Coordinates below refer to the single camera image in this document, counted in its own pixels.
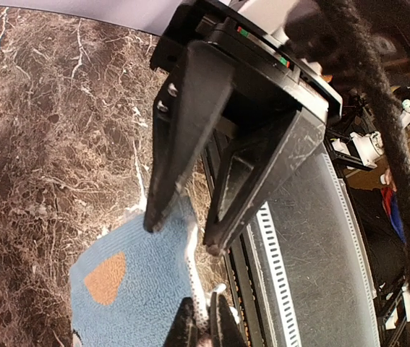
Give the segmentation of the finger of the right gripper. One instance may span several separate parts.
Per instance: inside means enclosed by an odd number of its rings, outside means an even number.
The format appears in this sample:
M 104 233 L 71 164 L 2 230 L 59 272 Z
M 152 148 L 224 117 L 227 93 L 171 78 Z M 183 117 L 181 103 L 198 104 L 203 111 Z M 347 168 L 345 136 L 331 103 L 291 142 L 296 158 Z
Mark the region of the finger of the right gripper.
M 203 244 L 224 254 L 262 207 L 321 144 L 325 122 L 305 108 L 236 137 L 223 151 Z

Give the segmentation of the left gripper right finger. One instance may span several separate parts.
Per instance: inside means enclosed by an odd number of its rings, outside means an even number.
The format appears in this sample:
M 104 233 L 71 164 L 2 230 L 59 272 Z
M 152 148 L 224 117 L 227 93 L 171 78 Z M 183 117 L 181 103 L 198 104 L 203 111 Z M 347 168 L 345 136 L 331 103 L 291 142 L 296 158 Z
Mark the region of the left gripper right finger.
M 213 292 L 210 299 L 209 326 L 212 346 L 246 346 L 226 298 L 216 292 Z

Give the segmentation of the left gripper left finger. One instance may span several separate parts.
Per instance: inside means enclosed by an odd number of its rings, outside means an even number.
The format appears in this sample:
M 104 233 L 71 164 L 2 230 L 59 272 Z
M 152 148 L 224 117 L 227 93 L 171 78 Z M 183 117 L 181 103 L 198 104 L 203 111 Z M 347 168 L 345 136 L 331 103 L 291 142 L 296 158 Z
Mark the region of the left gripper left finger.
M 166 336 L 164 347 L 196 347 L 198 328 L 194 319 L 193 301 L 183 298 Z

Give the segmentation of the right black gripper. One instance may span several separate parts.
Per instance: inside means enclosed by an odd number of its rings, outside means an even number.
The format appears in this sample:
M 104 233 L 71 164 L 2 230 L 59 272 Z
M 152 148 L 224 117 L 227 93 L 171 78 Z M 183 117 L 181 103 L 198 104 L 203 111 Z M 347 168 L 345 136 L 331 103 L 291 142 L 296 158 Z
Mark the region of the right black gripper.
M 180 3 L 150 68 L 171 72 L 153 103 L 153 170 L 144 217 L 151 233 L 173 211 L 229 98 L 225 115 L 232 121 L 302 108 L 326 124 L 341 119 L 342 97 L 319 74 L 219 1 Z

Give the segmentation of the blue patterned cartoon towel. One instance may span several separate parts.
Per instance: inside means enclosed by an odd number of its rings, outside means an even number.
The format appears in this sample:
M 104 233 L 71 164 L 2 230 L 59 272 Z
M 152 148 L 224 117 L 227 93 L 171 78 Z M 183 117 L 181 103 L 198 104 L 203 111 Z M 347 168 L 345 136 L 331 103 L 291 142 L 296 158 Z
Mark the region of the blue patterned cartoon towel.
M 144 229 L 142 215 L 109 232 L 71 266 L 74 346 L 163 346 L 183 298 L 193 301 L 197 346 L 212 346 L 209 308 L 195 262 L 198 223 L 180 197 L 163 230 Z

